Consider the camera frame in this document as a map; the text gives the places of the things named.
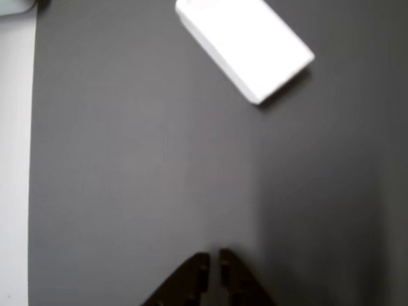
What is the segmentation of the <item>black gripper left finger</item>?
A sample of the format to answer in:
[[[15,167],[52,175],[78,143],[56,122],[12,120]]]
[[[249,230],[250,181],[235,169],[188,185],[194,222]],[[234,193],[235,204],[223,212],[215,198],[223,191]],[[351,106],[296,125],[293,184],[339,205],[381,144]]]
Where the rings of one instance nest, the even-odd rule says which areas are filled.
[[[142,305],[201,305],[208,291],[210,254],[197,252],[185,260]]]

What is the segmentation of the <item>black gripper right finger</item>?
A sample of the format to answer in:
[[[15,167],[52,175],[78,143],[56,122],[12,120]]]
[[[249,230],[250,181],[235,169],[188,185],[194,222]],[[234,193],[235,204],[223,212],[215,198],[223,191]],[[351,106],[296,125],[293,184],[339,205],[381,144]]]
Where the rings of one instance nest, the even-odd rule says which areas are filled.
[[[229,295],[228,305],[276,306],[247,265],[231,249],[219,251],[221,286]]]

